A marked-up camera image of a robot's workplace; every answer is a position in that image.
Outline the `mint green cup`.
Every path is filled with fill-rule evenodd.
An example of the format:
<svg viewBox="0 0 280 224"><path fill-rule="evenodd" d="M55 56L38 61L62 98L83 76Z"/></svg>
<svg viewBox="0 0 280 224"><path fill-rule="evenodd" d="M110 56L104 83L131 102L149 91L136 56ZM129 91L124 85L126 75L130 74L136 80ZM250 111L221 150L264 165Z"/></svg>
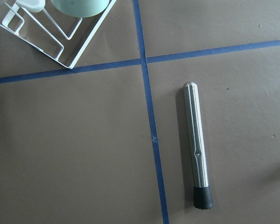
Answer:
<svg viewBox="0 0 280 224"><path fill-rule="evenodd" d="M60 12L72 17L92 17L103 12L109 0L52 0L53 6Z"/></svg>

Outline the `steel muddler black tip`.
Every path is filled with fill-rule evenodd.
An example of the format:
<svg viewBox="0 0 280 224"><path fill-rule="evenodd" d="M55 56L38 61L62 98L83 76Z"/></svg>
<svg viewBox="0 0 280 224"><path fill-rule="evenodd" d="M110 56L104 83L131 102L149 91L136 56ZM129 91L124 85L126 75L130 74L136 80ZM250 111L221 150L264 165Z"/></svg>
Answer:
<svg viewBox="0 0 280 224"><path fill-rule="evenodd" d="M214 204L208 178L197 84L193 82L185 83L183 86L183 95L194 185L193 203L197 209L209 210L213 208Z"/></svg>

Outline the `white cup on rack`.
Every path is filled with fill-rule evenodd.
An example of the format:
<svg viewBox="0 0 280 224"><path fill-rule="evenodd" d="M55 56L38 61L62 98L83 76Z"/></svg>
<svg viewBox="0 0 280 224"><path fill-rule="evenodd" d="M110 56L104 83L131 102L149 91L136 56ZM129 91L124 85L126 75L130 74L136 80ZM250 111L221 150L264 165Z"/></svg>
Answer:
<svg viewBox="0 0 280 224"><path fill-rule="evenodd" d="M38 13L45 8L45 0L16 0L19 7L22 7L30 12Z"/></svg>

